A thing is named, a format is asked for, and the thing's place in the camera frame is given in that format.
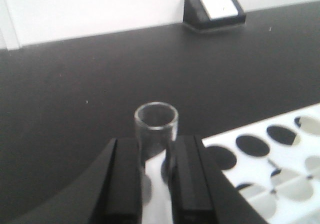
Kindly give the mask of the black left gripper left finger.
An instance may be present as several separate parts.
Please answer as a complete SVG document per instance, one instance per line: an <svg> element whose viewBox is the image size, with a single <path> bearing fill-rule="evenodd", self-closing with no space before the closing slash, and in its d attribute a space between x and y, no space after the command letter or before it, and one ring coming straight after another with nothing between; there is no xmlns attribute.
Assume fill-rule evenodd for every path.
<svg viewBox="0 0 320 224"><path fill-rule="evenodd" d="M138 142L134 138L113 140L114 148L90 224L140 224L141 176Z"/></svg>

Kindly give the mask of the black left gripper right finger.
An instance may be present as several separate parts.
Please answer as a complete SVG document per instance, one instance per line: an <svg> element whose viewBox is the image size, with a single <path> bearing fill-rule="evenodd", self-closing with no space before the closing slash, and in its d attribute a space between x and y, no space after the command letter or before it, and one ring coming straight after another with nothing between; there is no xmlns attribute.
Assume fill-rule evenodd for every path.
<svg viewBox="0 0 320 224"><path fill-rule="evenodd" d="M224 176L199 137L178 136L170 153L173 223L266 223Z"/></svg>

